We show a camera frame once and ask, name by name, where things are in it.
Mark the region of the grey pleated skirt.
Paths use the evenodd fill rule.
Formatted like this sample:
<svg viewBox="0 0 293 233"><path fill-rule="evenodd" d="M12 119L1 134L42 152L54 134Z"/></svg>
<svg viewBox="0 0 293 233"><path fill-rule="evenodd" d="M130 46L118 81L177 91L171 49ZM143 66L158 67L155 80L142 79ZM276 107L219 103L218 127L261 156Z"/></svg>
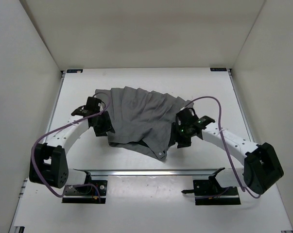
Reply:
<svg viewBox="0 0 293 233"><path fill-rule="evenodd" d="M111 147L132 150L165 161L172 123L189 100L168 93L131 87L97 89L97 97L108 103L114 133L108 133Z"/></svg>

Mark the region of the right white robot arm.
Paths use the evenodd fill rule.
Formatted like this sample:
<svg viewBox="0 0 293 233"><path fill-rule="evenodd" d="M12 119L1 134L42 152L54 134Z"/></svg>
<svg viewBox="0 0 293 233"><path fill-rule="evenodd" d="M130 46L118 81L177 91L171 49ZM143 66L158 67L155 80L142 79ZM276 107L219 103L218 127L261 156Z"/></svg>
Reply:
<svg viewBox="0 0 293 233"><path fill-rule="evenodd" d="M269 143L262 145L243 139L219 126L214 119L176 118L172 123L169 145L178 148L191 146L191 138L198 137L223 149L228 158L237 159L242 168L220 168L209 176L208 187L213 194L220 194L228 187L239 186L258 198L284 175L284 171Z"/></svg>

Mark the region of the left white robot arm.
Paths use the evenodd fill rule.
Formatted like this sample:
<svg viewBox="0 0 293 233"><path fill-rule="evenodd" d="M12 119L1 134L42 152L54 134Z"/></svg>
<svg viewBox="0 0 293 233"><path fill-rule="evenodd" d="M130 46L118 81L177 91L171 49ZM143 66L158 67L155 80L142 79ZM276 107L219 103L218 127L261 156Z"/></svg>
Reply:
<svg viewBox="0 0 293 233"><path fill-rule="evenodd" d="M86 171L70 169L67 154L80 136L94 129L96 136L107 136L114 129L107 111L101 113L77 109L66 125L50 132L52 137L44 143L38 140L32 147L29 179L33 183L53 188L76 187L81 193L92 189L92 180Z"/></svg>

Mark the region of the left blue corner sticker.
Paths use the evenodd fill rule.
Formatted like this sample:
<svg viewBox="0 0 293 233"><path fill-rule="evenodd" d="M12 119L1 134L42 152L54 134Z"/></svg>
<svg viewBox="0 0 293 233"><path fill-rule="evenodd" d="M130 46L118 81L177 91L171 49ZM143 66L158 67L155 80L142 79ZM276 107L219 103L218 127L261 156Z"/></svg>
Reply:
<svg viewBox="0 0 293 233"><path fill-rule="evenodd" d="M82 73L83 69L67 69L66 73Z"/></svg>

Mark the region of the blue corner sticker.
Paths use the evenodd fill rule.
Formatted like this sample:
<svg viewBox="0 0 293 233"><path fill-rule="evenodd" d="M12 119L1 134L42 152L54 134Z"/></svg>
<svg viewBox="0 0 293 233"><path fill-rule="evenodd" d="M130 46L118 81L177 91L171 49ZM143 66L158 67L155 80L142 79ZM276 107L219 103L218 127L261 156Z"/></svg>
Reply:
<svg viewBox="0 0 293 233"><path fill-rule="evenodd" d="M82 73L83 69L67 69L66 73Z"/></svg>
<svg viewBox="0 0 293 233"><path fill-rule="evenodd" d="M227 69L224 67L211 67L211 72L227 72Z"/></svg>

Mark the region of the right blue corner sticker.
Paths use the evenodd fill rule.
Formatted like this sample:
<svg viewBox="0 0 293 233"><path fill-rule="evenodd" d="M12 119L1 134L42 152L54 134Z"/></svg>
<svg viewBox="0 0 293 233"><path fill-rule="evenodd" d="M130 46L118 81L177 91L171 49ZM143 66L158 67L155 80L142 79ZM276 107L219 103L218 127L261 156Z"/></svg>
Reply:
<svg viewBox="0 0 293 233"><path fill-rule="evenodd" d="M211 67L211 72L227 72L227 69L224 67Z"/></svg>

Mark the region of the aluminium front rail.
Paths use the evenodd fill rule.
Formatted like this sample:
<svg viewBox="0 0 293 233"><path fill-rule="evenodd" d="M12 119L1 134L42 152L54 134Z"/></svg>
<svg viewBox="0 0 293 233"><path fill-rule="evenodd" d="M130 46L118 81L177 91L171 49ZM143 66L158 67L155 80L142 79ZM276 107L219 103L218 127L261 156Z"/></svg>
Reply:
<svg viewBox="0 0 293 233"><path fill-rule="evenodd" d="M216 169L89 170L92 176L208 176Z"/></svg>

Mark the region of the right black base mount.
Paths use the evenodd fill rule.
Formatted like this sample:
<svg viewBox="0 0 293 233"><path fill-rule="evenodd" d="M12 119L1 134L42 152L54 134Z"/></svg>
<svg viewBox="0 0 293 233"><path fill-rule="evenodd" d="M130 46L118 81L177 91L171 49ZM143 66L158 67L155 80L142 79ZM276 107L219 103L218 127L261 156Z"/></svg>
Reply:
<svg viewBox="0 0 293 233"><path fill-rule="evenodd" d="M210 180L193 180L192 189L181 191L184 195L193 194L195 205L240 205L237 187L222 188Z"/></svg>

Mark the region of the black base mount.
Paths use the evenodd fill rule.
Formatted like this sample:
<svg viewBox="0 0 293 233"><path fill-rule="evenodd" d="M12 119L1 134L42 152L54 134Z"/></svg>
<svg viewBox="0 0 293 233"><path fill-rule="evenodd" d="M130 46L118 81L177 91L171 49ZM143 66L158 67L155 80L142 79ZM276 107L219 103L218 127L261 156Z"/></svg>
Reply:
<svg viewBox="0 0 293 233"><path fill-rule="evenodd" d="M210 180L193 180L192 189L181 191L184 195L193 194L195 205L240 205L237 187L222 188Z"/></svg>
<svg viewBox="0 0 293 233"><path fill-rule="evenodd" d="M108 180L91 180L90 183L96 186L97 190L92 186L68 189L62 197L62 203L105 204Z"/></svg>

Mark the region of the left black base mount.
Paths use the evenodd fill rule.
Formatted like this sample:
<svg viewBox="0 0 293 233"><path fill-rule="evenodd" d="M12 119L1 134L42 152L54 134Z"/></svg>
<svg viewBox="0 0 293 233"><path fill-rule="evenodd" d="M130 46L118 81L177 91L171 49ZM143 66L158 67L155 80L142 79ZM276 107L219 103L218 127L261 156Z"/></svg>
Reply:
<svg viewBox="0 0 293 233"><path fill-rule="evenodd" d="M108 180L91 180L90 183L96 186L97 190L92 186L68 189L62 197L62 203L105 204Z"/></svg>

